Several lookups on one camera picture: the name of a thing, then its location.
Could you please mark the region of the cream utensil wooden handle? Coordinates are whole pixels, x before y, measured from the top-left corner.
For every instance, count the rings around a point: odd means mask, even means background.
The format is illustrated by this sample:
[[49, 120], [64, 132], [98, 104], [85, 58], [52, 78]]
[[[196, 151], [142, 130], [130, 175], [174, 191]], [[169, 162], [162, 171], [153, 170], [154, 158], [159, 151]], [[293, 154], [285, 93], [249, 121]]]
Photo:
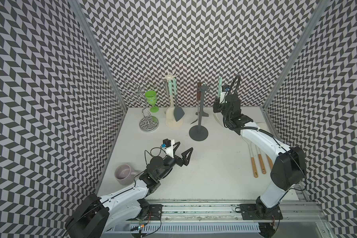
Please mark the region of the cream utensil wooden handle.
[[256, 149], [256, 152], [257, 152], [257, 155], [258, 155], [261, 172], [262, 172], [263, 174], [266, 174], [267, 171], [266, 171], [266, 168], [265, 168], [265, 164], [264, 164], [264, 162], [263, 162], [263, 158], [262, 158], [261, 151], [260, 151], [260, 149], [259, 149], [257, 146], [255, 146], [255, 149]]

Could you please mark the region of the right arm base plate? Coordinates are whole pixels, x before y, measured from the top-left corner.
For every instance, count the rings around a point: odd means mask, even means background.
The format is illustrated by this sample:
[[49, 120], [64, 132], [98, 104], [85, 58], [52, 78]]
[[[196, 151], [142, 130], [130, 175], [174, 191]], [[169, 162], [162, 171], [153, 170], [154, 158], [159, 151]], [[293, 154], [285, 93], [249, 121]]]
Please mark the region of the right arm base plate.
[[263, 204], [240, 204], [243, 220], [282, 220], [279, 205], [273, 208], [266, 208]]

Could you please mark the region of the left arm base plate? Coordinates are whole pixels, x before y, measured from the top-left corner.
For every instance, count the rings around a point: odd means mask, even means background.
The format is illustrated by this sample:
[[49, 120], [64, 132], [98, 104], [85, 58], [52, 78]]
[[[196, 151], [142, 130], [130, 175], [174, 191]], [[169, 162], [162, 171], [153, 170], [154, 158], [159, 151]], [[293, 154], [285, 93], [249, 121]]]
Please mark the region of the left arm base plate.
[[160, 221], [162, 218], [162, 204], [150, 204], [141, 207], [141, 211], [135, 217], [138, 220]]

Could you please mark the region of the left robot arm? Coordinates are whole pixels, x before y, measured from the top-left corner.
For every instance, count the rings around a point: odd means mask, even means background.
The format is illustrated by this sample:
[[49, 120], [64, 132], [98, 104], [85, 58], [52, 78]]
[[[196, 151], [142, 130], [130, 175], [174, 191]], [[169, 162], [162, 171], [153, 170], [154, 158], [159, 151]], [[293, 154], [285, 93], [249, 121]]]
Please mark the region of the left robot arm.
[[162, 205], [150, 204], [146, 197], [160, 186], [175, 165], [188, 166], [193, 152], [189, 148], [177, 156], [180, 142], [163, 140], [160, 150], [165, 153], [153, 156], [146, 162], [146, 169], [132, 177], [127, 187], [104, 196], [92, 193], [87, 196], [65, 222], [65, 234], [71, 238], [99, 238], [116, 225], [128, 220], [138, 220], [137, 238], [148, 234], [142, 230], [152, 221], [161, 220]]

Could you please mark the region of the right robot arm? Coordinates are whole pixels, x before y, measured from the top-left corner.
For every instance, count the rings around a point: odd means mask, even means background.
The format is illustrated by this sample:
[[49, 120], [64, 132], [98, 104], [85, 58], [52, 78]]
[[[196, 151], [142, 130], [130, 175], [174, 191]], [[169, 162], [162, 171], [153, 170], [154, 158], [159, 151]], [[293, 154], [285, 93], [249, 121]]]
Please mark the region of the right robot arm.
[[306, 178], [305, 153], [300, 147], [290, 147], [276, 139], [242, 113], [238, 97], [240, 83], [239, 75], [230, 85], [223, 84], [221, 78], [218, 80], [213, 112], [222, 115], [221, 124], [225, 128], [247, 140], [250, 146], [257, 146], [272, 161], [269, 186], [255, 203], [242, 204], [240, 210], [245, 220], [280, 220], [283, 218], [279, 208], [281, 199]]

